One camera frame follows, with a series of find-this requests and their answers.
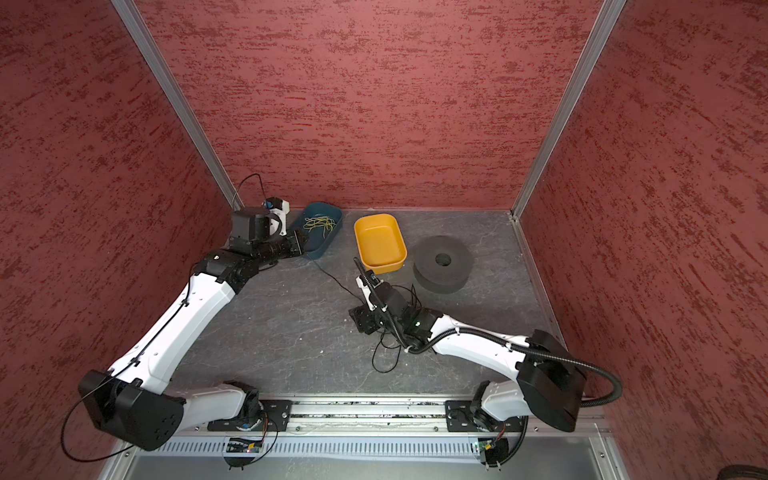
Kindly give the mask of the grey cable spool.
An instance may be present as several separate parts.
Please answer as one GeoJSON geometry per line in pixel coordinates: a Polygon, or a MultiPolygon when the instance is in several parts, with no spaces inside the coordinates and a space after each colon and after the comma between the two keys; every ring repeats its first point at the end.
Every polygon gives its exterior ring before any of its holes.
{"type": "Polygon", "coordinates": [[[431,236],[415,247],[413,271],[417,282],[437,294],[455,293],[469,280],[474,257],[460,240],[450,236],[431,236]]]}

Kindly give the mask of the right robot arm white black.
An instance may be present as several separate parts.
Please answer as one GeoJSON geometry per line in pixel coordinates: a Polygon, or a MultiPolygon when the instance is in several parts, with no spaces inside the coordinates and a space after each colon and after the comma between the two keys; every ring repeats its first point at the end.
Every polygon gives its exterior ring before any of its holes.
{"type": "Polygon", "coordinates": [[[350,314],[361,331],[382,328],[409,354],[457,357],[506,378],[483,381],[476,389],[466,418],[478,430],[490,432],[513,417],[535,417],[559,431],[575,430],[586,372],[552,335],[536,330],[528,337],[515,336],[472,327],[406,300],[359,258],[354,263],[366,305],[350,314]]]}

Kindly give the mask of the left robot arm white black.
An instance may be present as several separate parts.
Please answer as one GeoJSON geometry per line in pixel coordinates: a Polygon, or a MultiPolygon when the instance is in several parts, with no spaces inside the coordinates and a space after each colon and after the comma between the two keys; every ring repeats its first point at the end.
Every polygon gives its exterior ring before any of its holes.
{"type": "Polygon", "coordinates": [[[307,236],[292,230],[272,241],[236,241],[194,265],[186,287],[150,330],[105,372],[79,382],[94,427],[145,451],[177,431],[228,421],[251,431],[266,425],[256,388],[228,381],[215,388],[168,393],[173,374],[211,320],[262,270],[300,257],[307,236]]]}

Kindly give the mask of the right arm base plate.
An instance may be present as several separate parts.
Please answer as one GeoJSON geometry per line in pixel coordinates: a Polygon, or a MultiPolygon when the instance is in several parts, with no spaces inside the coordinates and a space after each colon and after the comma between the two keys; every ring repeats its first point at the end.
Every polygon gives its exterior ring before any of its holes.
{"type": "Polygon", "coordinates": [[[469,400],[445,401],[444,409],[449,432],[520,433],[522,431],[520,418],[510,417],[504,422],[496,420],[469,400]]]}

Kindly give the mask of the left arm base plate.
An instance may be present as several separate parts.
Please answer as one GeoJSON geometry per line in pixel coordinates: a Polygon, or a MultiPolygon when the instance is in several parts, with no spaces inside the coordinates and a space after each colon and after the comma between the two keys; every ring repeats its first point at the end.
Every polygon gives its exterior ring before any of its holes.
{"type": "Polygon", "coordinates": [[[264,428],[262,418],[269,419],[269,427],[285,432],[290,421],[293,402],[291,400],[261,400],[261,417],[255,421],[255,427],[246,429],[242,421],[225,419],[211,421],[206,428],[211,432],[260,432],[264,428]]]}

